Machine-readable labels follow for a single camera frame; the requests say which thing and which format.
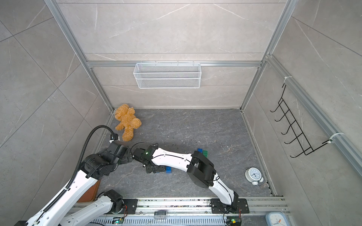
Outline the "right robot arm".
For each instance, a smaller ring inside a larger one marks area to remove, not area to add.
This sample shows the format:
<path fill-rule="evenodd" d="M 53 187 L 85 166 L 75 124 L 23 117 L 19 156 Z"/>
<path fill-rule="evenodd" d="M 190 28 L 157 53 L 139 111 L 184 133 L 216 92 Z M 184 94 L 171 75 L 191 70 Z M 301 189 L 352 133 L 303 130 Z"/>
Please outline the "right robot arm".
<path fill-rule="evenodd" d="M 195 185 L 211 190 L 225 206 L 226 212 L 238 209 L 239 195 L 228 188 L 217 174 L 214 164 L 199 151 L 181 154 L 151 145 L 147 149 L 136 149 L 133 159 L 142 163 L 149 173 L 159 166 L 182 170 Z"/>

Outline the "blue lego brick bottom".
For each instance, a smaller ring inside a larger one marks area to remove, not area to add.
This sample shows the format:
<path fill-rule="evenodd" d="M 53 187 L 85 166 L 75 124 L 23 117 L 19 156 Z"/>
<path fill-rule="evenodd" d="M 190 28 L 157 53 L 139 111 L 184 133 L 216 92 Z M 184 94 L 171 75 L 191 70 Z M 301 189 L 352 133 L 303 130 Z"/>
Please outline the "blue lego brick bottom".
<path fill-rule="evenodd" d="M 171 174 L 172 173 L 172 168 L 171 167 L 166 167 L 166 173 Z"/>

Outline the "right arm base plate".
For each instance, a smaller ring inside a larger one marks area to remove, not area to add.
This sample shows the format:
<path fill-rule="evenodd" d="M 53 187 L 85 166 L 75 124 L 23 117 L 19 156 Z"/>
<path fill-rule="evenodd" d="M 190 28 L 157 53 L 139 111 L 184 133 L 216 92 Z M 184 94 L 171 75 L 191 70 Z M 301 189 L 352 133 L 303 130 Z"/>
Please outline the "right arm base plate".
<path fill-rule="evenodd" d="M 248 214 L 250 213 L 246 199 L 237 199 L 232 205 L 223 204 L 219 199 L 211 199 L 210 207 L 213 214 Z"/>

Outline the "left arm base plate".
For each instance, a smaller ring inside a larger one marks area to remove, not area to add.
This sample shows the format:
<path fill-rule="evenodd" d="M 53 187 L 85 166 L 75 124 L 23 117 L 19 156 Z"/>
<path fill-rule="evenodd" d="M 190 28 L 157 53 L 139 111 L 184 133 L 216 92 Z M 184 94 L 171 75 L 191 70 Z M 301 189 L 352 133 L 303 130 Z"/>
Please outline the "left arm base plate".
<path fill-rule="evenodd" d="M 123 199 L 111 212 L 113 214 L 135 214 L 137 204 L 138 199 Z"/>

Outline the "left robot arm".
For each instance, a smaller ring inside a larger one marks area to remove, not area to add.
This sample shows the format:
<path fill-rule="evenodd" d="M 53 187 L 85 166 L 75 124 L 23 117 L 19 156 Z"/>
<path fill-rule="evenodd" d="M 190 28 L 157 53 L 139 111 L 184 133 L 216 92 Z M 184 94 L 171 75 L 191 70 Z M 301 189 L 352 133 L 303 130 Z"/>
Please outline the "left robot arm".
<path fill-rule="evenodd" d="M 84 157 L 88 143 L 100 128 L 107 129 L 111 135 L 109 147 L 99 153 Z M 82 148 L 76 168 L 68 183 L 39 212 L 27 221 L 18 221 L 17 226 L 85 226 L 100 215 L 120 213 L 125 208 L 123 197 L 109 190 L 97 201 L 72 215 L 67 213 L 74 204 L 103 176 L 115 171 L 128 147 L 118 140 L 118 135 L 108 126 L 99 125 L 92 129 Z"/>

